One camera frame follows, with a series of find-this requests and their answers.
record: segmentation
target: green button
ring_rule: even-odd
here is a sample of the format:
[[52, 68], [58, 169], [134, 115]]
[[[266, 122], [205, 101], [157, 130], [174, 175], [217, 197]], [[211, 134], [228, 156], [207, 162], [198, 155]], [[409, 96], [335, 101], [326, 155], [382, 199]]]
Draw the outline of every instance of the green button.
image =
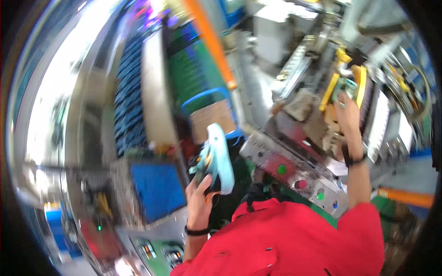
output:
[[319, 193], [319, 194], [316, 196], [316, 198], [317, 198], [318, 200], [323, 200], [323, 199], [324, 199], [324, 193]]
[[279, 165], [278, 174], [285, 174], [287, 172], [287, 167], [285, 165]]

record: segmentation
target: metal plate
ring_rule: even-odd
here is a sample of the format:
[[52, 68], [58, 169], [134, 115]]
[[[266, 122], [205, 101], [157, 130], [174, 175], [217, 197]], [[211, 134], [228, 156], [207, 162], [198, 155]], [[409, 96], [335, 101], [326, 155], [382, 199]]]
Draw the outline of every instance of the metal plate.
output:
[[[347, 194], [335, 181], [326, 179], [271, 138], [261, 133], [252, 134], [242, 146], [240, 154], [334, 218], [339, 218], [348, 209]], [[307, 185], [299, 188], [296, 183], [300, 180], [305, 180]], [[322, 200], [318, 198], [319, 193], [324, 194]]]

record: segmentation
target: red shirt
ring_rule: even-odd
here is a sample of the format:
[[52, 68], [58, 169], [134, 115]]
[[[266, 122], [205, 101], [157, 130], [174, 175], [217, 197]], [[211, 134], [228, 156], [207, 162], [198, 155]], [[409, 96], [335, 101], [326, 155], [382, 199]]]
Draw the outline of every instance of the red shirt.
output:
[[232, 223], [170, 275], [378, 276], [381, 272], [384, 241], [374, 205], [363, 203], [347, 211], [337, 229], [303, 204], [272, 198], [253, 202], [253, 208], [248, 213], [246, 203], [241, 204]]

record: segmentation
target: orange bar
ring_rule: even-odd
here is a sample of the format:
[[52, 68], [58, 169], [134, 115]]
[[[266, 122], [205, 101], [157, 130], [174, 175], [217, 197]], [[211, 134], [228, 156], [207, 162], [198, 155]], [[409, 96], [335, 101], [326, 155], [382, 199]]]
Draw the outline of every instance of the orange bar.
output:
[[227, 87], [229, 89], [236, 88], [237, 84], [235, 77], [230, 71], [229, 63], [224, 55], [224, 47], [221, 44], [218, 34], [213, 29], [212, 24], [207, 18], [204, 9], [200, 6], [198, 0], [184, 0], [183, 2], [184, 6], [189, 11], [189, 14], [194, 17], [193, 25], [200, 33], [200, 38], [215, 60], [215, 64], [221, 73], [221, 77], [227, 84]]
[[377, 194], [398, 202], [414, 206], [430, 208], [433, 205], [434, 195], [427, 193], [411, 193], [389, 188], [379, 188]]

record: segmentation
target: person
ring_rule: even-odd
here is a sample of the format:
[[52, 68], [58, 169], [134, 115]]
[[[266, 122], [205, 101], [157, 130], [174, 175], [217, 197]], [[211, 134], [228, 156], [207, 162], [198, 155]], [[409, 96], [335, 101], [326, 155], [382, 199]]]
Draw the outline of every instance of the person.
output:
[[379, 214], [370, 203], [369, 171], [363, 159], [359, 109], [346, 93], [335, 103], [336, 119], [348, 145], [349, 210], [332, 227], [308, 206], [271, 198], [241, 203], [232, 222], [208, 239], [213, 194], [206, 176], [186, 188], [189, 218], [183, 263], [171, 276], [197, 275], [379, 275], [384, 242]]

